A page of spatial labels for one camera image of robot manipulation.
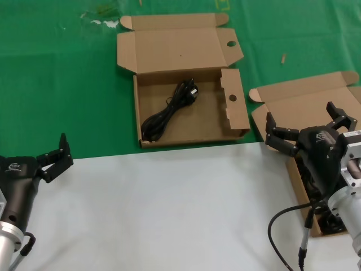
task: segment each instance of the circular hole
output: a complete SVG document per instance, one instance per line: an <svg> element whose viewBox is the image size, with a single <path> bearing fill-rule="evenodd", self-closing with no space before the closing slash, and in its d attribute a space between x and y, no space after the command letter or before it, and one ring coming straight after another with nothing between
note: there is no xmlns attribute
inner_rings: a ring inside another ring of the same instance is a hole
<svg viewBox="0 0 361 271"><path fill-rule="evenodd" d="M227 42L227 46L228 47L233 47L233 46L235 46L237 43L235 42L235 41L228 41Z"/></svg>
<svg viewBox="0 0 361 271"><path fill-rule="evenodd" d="M237 96L236 95L233 95L231 94L229 99L232 101L232 102L235 102L237 100Z"/></svg>
<svg viewBox="0 0 361 271"><path fill-rule="evenodd" d="M15 216L9 216L9 219L10 219L12 222L16 222L16 217L15 217Z"/></svg>

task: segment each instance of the green tablecloth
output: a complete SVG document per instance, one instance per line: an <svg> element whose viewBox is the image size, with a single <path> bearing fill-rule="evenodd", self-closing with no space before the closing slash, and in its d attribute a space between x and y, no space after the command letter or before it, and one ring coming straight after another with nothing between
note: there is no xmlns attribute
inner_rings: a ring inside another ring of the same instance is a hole
<svg viewBox="0 0 361 271"><path fill-rule="evenodd" d="M61 132L75 158L144 151L131 73L116 64L116 34L123 29L93 20L227 12L245 55L236 66L248 95L275 82L361 71L360 6L360 0L143 0L143 6L138 0L2 0L0 154L46 152ZM249 114L257 106L247 100ZM252 127L240 143L258 139Z"/></svg>

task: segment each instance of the brown cardboard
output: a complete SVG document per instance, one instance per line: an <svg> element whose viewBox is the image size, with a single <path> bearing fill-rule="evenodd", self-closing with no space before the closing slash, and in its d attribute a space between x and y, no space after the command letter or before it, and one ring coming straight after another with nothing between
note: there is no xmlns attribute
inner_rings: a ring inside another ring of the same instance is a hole
<svg viewBox="0 0 361 271"><path fill-rule="evenodd" d="M326 111L331 101L349 116L361 120L360 87L349 87L358 80L356 72L335 72L252 89L250 99L264 103L252 112L252 117L263 139L268 112L277 126L301 130L332 121ZM356 129L361 129L361 122Z"/></svg>
<svg viewBox="0 0 361 271"><path fill-rule="evenodd" d="M136 73L135 110L142 147L236 140L249 131L239 70L227 68L243 53L233 29L217 28L227 22L227 14L120 19L133 30L118 34L117 62ZM196 102L174 114L159 141L143 141L143 121L163 110L176 85L190 78L199 88Z"/></svg>
<svg viewBox="0 0 361 271"><path fill-rule="evenodd" d="M291 184L293 186L293 190L296 195L298 204L309 203L310 199L307 196L305 187L303 186L303 182L302 182L300 173L298 171L295 159L294 158L288 159L288 161L286 162L286 167L287 167L289 178L291 180ZM301 214L302 214L302 217L304 220L307 217L307 213L308 213L309 209L310 208L301 209ZM320 228L317 220L318 220L318 217L314 216L314 222L313 222L312 229L311 229L312 237L329 237L329 236L336 236L336 235L341 235L341 234L347 233L347 231L343 231L342 233L325 235L321 232L321 228Z"/></svg>

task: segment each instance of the robotic arm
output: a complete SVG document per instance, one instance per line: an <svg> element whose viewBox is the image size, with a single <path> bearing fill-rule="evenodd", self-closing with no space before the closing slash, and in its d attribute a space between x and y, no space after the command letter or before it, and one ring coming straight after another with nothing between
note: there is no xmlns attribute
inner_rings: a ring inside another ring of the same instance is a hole
<svg viewBox="0 0 361 271"><path fill-rule="evenodd" d="M15 270L34 245L35 237L26 229L40 180L49 183L71 165L65 134L60 137L59 149L36 158L0 156L0 271ZM11 264L12 254L21 249L25 235L30 240Z"/></svg>
<svg viewBox="0 0 361 271"><path fill-rule="evenodd" d="M353 239L353 248L361 257L361 131L354 131L357 120L332 102L326 109L332 118L329 124L301 131L277 127L269 112L265 143L291 157L301 156L322 199L331 212L342 219ZM337 129L342 126L348 129L347 133L339 134ZM307 250L307 240L308 236L304 236L300 251Z"/></svg>

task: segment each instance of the black cable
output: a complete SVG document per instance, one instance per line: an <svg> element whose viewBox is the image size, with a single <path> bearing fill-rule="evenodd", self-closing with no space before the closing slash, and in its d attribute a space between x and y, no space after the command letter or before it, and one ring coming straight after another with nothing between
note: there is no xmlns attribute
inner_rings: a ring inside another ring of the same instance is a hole
<svg viewBox="0 0 361 271"><path fill-rule="evenodd" d="M303 209L303 208L307 208L310 207L312 205L312 203L306 203L306 204L301 204L301 205L297 205L297 206L293 206L293 207L289 207L285 210L282 210L280 212L278 212L270 221L269 225L268 225L268 238L270 240L270 243L273 247L273 249L275 250L277 256L280 258L280 260L282 261L282 263L287 267L287 269L289 271L293 271L293 269L289 266L289 264L286 262L286 260L282 257L281 253L279 252L279 250L277 249L275 242L272 239L272 234L271 234L271 229L272 229L272 225L275 222L275 220L280 217L281 215L283 215L284 213L288 213L291 211L295 211L295 210L299 210L299 209Z"/></svg>
<svg viewBox="0 0 361 271"><path fill-rule="evenodd" d="M167 107L143 122L141 127L143 140L158 141L173 114L177 110L194 103L197 96L198 87L194 84L193 79L178 84L170 102L168 99L166 100Z"/></svg>
<svg viewBox="0 0 361 271"><path fill-rule="evenodd" d="M36 241L36 238L32 233L25 233L24 235L29 237L29 241L20 251L22 257L26 257L30 253Z"/></svg>
<svg viewBox="0 0 361 271"><path fill-rule="evenodd" d="M271 234L271 229L272 229L272 225L275 222L275 220L280 217L281 215L283 215L284 213L288 213L291 211L295 211L295 210L299 210L299 209L303 209L303 208L307 208L307 207L312 207L312 211L314 212L314 210L318 207L318 204L320 201L322 201L324 198L326 198L326 196L328 196L329 194L332 193L332 191L334 190L334 188L336 187L338 183L338 176L337 178L335 178L335 180L333 181L332 185L330 186L329 190L326 191L324 194L321 195L321 197L319 199L315 199L315 201L313 202L309 202L309 203L305 203L305 204L301 204L301 205L297 205L297 206L293 206L293 207L289 207L285 210L282 210L280 212L278 212L270 221L269 225L268 225L268 238L270 240L270 243L273 247L273 249L275 250L277 256L280 258L280 260L282 261L282 263L287 267L287 269L289 271L293 271L293 269L289 266L289 264L286 262L286 260L282 257L281 253L279 252L279 250L277 249L275 242L272 239L272 234Z"/></svg>

